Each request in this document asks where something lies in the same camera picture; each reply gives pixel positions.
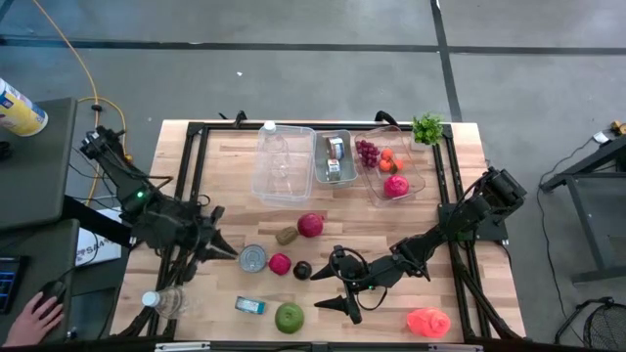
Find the red ball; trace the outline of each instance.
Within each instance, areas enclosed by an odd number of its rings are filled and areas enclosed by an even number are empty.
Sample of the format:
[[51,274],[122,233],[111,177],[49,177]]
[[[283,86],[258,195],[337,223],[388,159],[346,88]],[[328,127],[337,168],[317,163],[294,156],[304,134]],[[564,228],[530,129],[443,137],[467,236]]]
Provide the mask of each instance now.
[[290,271],[291,259],[283,253],[276,253],[272,255],[268,266],[274,273],[284,275]]
[[320,236],[324,230],[324,216],[308,213],[297,220],[297,231],[301,235],[311,238]]

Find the canned food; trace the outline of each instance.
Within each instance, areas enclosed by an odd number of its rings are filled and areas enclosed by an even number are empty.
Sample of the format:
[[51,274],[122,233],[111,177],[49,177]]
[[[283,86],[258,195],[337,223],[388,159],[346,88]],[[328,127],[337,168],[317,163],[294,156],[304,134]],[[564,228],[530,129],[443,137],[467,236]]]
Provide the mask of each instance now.
[[328,160],[326,177],[329,181],[339,181],[341,179],[341,166],[339,166],[339,160],[334,158]]
[[250,244],[239,255],[239,265],[247,273],[258,273],[265,268],[265,250],[259,245]]
[[345,155],[343,140],[337,136],[326,137],[326,148],[333,159],[341,160]]
[[238,296],[235,301],[235,308],[246,313],[263,314],[265,311],[265,302]]
[[0,78],[0,126],[28,137],[39,133],[47,123],[46,111]]

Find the white bottle cap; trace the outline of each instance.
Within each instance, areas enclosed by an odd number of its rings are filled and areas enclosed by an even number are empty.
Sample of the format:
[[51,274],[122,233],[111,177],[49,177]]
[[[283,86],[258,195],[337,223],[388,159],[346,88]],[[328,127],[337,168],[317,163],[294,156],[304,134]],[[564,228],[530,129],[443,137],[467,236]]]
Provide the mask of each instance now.
[[148,291],[141,297],[141,302],[147,307],[157,307],[159,301],[160,296],[154,291]]
[[276,132],[276,123],[274,121],[265,121],[263,128],[269,132]]

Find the can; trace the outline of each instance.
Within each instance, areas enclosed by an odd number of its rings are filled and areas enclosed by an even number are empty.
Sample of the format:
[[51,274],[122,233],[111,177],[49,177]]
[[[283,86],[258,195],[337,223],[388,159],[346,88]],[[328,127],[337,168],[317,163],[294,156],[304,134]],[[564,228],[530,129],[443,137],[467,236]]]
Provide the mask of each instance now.
[[328,160],[328,170],[326,171],[326,176],[329,181],[339,181],[341,178],[341,166],[339,166],[339,160]]
[[0,78],[0,126],[20,137],[29,137],[39,133],[46,124],[46,111]]
[[345,155],[343,149],[343,140],[338,136],[326,137],[326,149],[331,158],[341,160]]
[[265,268],[267,257],[260,245],[247,245],[239,255],[239,265],[247,273],[258,273]]

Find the concrete floor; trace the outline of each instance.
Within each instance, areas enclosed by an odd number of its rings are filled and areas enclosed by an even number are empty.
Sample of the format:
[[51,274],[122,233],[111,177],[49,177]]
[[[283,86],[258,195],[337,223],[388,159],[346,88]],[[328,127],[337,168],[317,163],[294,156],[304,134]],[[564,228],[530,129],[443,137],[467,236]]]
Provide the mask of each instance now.
[[[183,42],[436,45],[427,0],[42,0],[73,38]],[[440,0],[449,45],[624,47],[620,0]],[[18,0],[0,33],[54,36],[30,1]],[[0,76],[33,100],[91,95],[67,49],[2,47]],[[449,118],[437,53],[80,50],[99,94],[125,111],[128,149],[149,170],[166,118],[401,120],[428,110]],[[563,321],[534,194],[539,176],[626,110],[623,56],[451,55],[463,121],[479,124],[487,158],[528,191],[509,220],[514,279],[526,331],[551,341]],[[103,123],[119,127],[113,110]],[[77,143],[93,127],[80,107]],[[580,156],[591,153],[589,146]],[[72,163],[89,168],[76,155]],[[67,192],[90,180],[71,173]],[[565,310],[587,298],[626,302],[626,279],[574,286],[595,268],[568,192],[543,196]],[[570,332],[567,344],[580,345]]]

